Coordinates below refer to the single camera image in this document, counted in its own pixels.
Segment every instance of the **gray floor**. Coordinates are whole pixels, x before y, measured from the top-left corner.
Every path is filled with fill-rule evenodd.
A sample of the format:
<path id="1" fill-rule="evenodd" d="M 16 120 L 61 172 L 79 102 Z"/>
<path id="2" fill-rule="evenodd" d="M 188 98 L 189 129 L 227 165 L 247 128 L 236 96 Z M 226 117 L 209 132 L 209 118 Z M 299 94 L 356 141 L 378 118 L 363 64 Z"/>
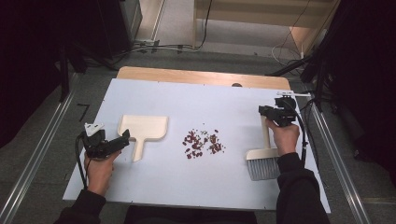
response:
<path id="1" fill-rule="evenodd" d="M 185 3 L 188 1 L 178 2 L 180 5 L 188 4 Z M 167 8 L 165 6 L 163 23 L 157 36 L 161 39 L 162 44 L 175 44 L 177 41 L 180 41 L 177 42 L 178 44 L 189 44 L 182 42 L 188 38 L 181 35 L 178 36 L 180 39 L 174 39 L 175 42 L 170 42 L 173 37 L 169 33 L 167 35 L 165 31 L 173 32 L 171 27 L 167 27 L 167 25 L 173 24 L 175 26 L 175 22 L 190 24 L 189 21 L 172 19 L 172 15 L 174 15 L 171 13 L 172 10 L 171 7 Z M 170 17 L 175 22 L 166 22 L 166 17 Z M 160 67 L 256 75 L 269 74 L 283 67 L 269 54 L 271 50 L 268 50 L 279 44 L 277 40 L 280 39 L 280 42 L 282 42 L 288 34 L 288 30 L 276 27 L 280 35 L 275 36 L 272 40 L 270 40 L 271 37 L 264 39 L 262 41 L 263 51 L 259 51 L 258 48 L 254 47 L 257 43 L 252 40 L 253 37 L 249 38 L 249 36 L 254 36 L 254 34 L 230 35 L 227 32 L 232 31 L 226 29 L 221 31 L 220 34 L 222 32 L 224 34 L 227 33 L 226 35 L 230 36 L 231 39 L 222 39 L 220 41 L 220 36 L 224 35 L 217 34 L 217 36 L 213 36 L 211 34 L 214 34 L 215 30 L 218 30 L 221 25 L 213 26 L 213 24 L 212 22 L 212 28 L 208 27 L 210 29 L 208 30 L 209 36 L 203 48 L 203 51 L 206 52 L 183 52 L 181 54 L 177 54 L 172 50 L 158 50 L 155 53 L 133 52 L 127 55 L 117 66 Z M 252 40 L 249 42 L 251 43 L 250 45 L 246 44 L 249 39 Z M 241 45 L 245 46 L 244 50 L 240 50 Z M 239 50 L 241 54 L 235 54 L 235 50 Z M 289 56 L 285 55 L 283 58 L 285 61 L 283 62 L 287 62 L 290 59 L 293 59 L 292 53 Z M 76 94 L 49 144 L 44 160 L 41 162 L 30 188 L 21 201 L 12 223 L 51 223 L 59 216 L 60 211 L 65 206 L 71 204 L 62 201 L 62 197 L 67 186 L 68 177 L 76 164 L 74 154 L 75 138 L 82 131 L 85 122 L 94 121 L 101 101 L 106 94 L 107 86 L 111 78 L 116 75 L 117 72 L 109 71 L 104 67 L 91 67 L 85 75 L 79 75 L 79 83 L 74 86 Z M 293 71 L 292 74 L 286 74 L 286 77 L 290 81 L 293 90 L 303 91 L 304 85 L 299 81 L 297 75 L 297 71 Z M 7 201 L 8 194 L 33 154 L 40 137 L 58 106 L 59 96 L 60 90 L 57 89 L 29 118 L 15 139 L 5 147 L 0 148 L 0 204 L 3 205 Z M 300 107 L 304 103 L 305 100 L 301 100 L 299 102 Z M 85 107 L 77 104 L 90 105 L 90 109 L 82 121 L 79 121 L 79 119 Z M 375 163 L 357 161 L 353 158 L 355 148 L 350 142 L 349 135 L 342 121 L 331 112 L 329 105 L 324 104 L 323 106 L 329 128 L 341 150 L 343 160 L 372 223 L 395 223 L 396 217 L 393 213 L 396 211 L 396 189 L 389 182 L 388 173 Z M 331 222 L 354 223 L 355 219 L 346 195 L 312 117 L 309 124 L 318 150 L 320 176 L 324 186 L 326 186 L 326 195 L 332 209 L 332 213 L 329 214 Z M 101 214 L 103 223 L 122 223 L 127 207 L 127 204 L 108 203 Z M 275 212 L 260 211 L 256 214 L 259 223 L 275 223 Z"/>

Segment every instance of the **brush bristles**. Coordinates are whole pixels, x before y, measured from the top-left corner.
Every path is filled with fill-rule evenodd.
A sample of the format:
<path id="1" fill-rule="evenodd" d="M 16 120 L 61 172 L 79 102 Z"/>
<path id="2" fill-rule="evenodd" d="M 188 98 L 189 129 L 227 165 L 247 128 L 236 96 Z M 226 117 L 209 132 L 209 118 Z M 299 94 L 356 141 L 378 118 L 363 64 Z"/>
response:
<path id="1" fill-rule="evenodd" d="M 280 175 L 277 157 L 247 161 L 251 180 L 275 179 Z"/>

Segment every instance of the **sleeve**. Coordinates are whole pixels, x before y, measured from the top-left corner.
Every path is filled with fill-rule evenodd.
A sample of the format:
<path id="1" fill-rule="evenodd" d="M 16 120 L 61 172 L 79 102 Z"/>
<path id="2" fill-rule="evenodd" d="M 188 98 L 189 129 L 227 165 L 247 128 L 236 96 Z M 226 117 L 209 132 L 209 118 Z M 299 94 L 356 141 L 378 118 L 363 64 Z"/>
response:
<path id="1" fill-rule="evenodd" d="M 276 203 L 276 223 L 330 223 L 320 201 L 318 181 L 314 173 L 303 167 L 297 153 L 289 153 L 277 161 L 280 192 Z"/>
<path id="2" fill-rule="evenodd" d="M 71 207 L 66 207 L 55 224 L 97 224 L 99 214 L 106 203 L 105 197 L 82 189 Z"/>

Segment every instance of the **hand brush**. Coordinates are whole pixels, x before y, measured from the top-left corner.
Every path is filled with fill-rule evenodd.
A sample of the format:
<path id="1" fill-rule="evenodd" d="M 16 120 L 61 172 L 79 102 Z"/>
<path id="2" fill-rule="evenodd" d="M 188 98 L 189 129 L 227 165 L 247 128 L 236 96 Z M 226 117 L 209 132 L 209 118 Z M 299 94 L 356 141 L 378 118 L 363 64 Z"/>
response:
<path id="1" fill-rule="evenodd" d="M 251 180 L 275 179 L 280 175 L 276 163 L 279 158 L 277 148 L 271 148 L 269 130 L 265 124 L 266 117 L 261 117 L 264 148 L 252 149 L 247 152 L 247 168 Z"/>

